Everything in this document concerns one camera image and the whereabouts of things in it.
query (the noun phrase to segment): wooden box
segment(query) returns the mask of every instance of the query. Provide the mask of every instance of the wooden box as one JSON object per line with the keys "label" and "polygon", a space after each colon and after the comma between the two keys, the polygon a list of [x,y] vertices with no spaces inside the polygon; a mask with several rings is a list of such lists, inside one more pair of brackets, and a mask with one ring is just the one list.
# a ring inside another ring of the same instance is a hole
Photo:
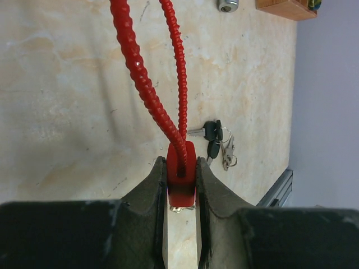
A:
{"label": "wooden box", "polygon": [[256,0],[256,8],[293,21],[316,18],[316,11],[308,9],[308,0]]}

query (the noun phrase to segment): beige stone surface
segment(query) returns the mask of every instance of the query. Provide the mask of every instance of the beige stone surface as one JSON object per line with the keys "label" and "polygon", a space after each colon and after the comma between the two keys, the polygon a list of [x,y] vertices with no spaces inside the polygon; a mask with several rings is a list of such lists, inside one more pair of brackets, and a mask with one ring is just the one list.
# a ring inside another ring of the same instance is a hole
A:
{"label": "beige stone surface", "polygon": [[[188,74],[188,126],[220,118],[238,165],[214,174],[256,204],[287,167],[296,23],[240,1],[173,0]],[[177,75],[163,11],[131,0],[145,66],[177,121]],[[168,141],[125,67],[109,0],[0,1],[0,202],[120,198]],[[199,156],[206,141],[191,138]],[[195,268],[194,212],[169,214],[169,268]]]}

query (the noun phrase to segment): red cable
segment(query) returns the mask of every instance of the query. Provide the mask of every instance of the red cable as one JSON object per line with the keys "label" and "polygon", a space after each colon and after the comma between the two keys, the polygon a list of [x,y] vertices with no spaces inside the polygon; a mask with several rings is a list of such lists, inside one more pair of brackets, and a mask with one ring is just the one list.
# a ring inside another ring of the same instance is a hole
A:
{"label": "red cable", "polygon": [[166,17],[168,30],[172,39],[172,45],[174,48],[174,57],[176,59],[177,66],[177,78],[178,78],[178,130],[183,140],[186,140],[187,136],[187,75],[186,75],[186,62],[184,48],[181,40],[181,33],[178,31],[180,26],[177,24],[177,19],[173,9],[173,5],[170,0],[159,0]]}
{"label": "red cable", "polygon": [[[165,12],[167,12],[166,16],[170,18],[170,30],[173,29],[175,32],[178,32],[178,25],[174,25],[174,11],[172,9],[172,4],[169,6],[169,0],[163,1],[165,2]],[[152,86],[152,81],[148,78],[148,73],[146,68],[144,67],[144,61],[142,56],[140,55],[140,47],[136,42],[136,35],[132,29],[132,19],[130,18],[130,7],[127,4],[126,0],[111,0],[111,13],[113,15],[113,23],[117,30],[117,40],[121,45],[122,54],[126,59],[126,66],[130,70],[130,76],[135,82],[136,89],[140,93],[141,99],[144,101],[146,108],[149,113],[152,115],[153,119],[156,121],[157,125],[161,128],[164,134],[167,136],[173,147],[175,148],[177,154],[177,174],[179,176],[186,174],[186,165],[187,165],[187,151],[185,140],[183,139],[183,135],[179,133],[176,126],[171,121],[167,112],[163,108],[161,102],[159,101],[158,96],[156,95],[156,91]],[[182,107],[179,114],[180,121],[179,126],[181,126],[181,131],[186,129],[186,118],[183,118],[184,115],[187,115],[187,108],[183,108],[186,105],[187,100],[184,98],[187,97],[187,87],[186,87],[186,74],[183,72],[182,67],[184,66],[184,55],[183,55],[183,47],[182,50],[179,48],[178,44],[182,45],[182,41],[178,34],[172,34],[171,38],[175,37],[176,39],[172,42],[172,44],[176,45],[175,47],[175,57],[177,60],[177,70],[178,78],[181,78],[181,82],[178,82],[179,85],[179,98],[180,98],[180,106]]]}

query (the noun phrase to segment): silver cylinder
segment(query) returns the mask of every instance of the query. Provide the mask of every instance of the silver cylinder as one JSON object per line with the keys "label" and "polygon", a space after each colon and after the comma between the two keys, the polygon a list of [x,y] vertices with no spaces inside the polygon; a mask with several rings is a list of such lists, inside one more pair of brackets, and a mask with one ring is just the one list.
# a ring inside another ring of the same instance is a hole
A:
{"label": "silver cylinder", "polygon": [[218,0],[218,9],[225,13],[231,13],[238,8],[238,0]]}

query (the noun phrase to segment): red plastic block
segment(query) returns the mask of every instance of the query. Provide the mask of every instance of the red plastic block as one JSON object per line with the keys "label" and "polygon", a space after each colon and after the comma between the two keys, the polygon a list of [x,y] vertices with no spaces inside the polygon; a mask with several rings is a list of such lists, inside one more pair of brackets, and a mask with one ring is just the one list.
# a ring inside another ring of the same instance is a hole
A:
{"label": "red plastic block", "polygon": [[195,146],[186,141],[188,162],[186,176],[177,176],[177,154],[169,144],[167,153],[167,184],[169,204],[173,207],[190,207],[195,203],[197,157]]}

